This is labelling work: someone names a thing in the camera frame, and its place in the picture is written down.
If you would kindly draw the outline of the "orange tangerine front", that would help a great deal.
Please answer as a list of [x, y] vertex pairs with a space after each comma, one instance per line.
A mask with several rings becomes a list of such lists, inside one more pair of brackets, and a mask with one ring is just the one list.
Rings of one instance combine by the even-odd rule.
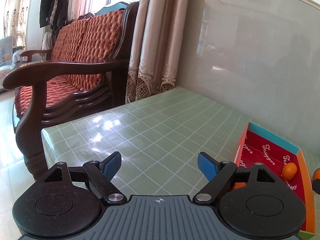
[[297, 174], [297, 166], [295, 163], [287, 163], [282, 169], [283, 178], [291, 181]]

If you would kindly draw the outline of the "orange tangerine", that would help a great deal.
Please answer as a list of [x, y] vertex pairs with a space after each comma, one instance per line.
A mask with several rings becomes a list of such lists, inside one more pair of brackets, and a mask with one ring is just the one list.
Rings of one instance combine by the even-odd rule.
[[282, 169], [283, 178], [291, 181], [297, 174], [297, 166], [295, 163], [287, 163]]
[[317, 194], [320, 194], [320, 168], [317, 168], [312, 177], [312, 189]]

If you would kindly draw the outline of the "small orange fruit right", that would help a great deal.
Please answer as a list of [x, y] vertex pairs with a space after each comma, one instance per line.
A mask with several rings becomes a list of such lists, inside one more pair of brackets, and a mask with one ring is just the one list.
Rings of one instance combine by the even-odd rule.
[[233, 189], [236, 190], [236, 189], [245, 187], [246, 185], [247, 185], [246, 183], [235, 183]]

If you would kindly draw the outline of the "red pink cardboard box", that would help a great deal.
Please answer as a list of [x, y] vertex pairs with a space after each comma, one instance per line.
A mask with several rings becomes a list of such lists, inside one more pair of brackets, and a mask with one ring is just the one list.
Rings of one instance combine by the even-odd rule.
[[[248, 122], [239, 139], [234, 162], [237, 166], [252, 167], [254, 163], [265, 164], [305, 204], [306, 220], [302, 231], [312, 238], [316, 233], [316, 211], [310, 175], [302, 150], [282, 137]], [[283, 167], [294, 163], [297, 173], [291, 180], [283, 178]]]

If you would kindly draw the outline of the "green checked tablecloth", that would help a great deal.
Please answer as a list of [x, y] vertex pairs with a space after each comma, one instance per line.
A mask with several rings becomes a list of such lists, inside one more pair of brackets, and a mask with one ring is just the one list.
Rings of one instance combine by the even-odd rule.
[[182, 87], [42, 130], [49, 166], [81, 166], [121, 153], [113, 184], [132, 194], [194, 196], [207, 180], [197, 166], [206, 152], [233, 160], [250, 117]]

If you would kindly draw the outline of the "orange tangerine rear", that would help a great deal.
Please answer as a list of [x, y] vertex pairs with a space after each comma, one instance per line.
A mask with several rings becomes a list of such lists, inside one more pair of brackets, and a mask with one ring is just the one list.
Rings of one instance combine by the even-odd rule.
[[317, 194], [320, 194], [320, 168], [317, 168], [312, 177], [312, 189]]

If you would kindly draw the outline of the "wooden sofa orange cushions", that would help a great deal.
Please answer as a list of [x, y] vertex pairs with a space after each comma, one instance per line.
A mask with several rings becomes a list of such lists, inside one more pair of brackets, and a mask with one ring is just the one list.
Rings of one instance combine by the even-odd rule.
[[75, 20], [59, 31], [49, 59], [34, 52], [7, 74], [3, 87], [16, 90], [16, 143], [28, 171], [39, 179], [48, 169], [41, 132], [124, 104], [138, 2], [103, 15]]

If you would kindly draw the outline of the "beige lace curtain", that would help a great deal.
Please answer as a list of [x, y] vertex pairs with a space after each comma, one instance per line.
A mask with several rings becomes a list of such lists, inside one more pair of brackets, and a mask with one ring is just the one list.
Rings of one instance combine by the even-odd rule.
[[188, 0], [139, 0], [125, 102], [175, 87]]

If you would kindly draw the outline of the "black hanging jacket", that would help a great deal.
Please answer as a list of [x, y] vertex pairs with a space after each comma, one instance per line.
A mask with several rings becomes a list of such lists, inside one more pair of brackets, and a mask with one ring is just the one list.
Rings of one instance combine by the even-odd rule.
[[69, 0], [41, 0], [40, 28], [49, 26], [53, 35], [57, 35], [67, 22]]

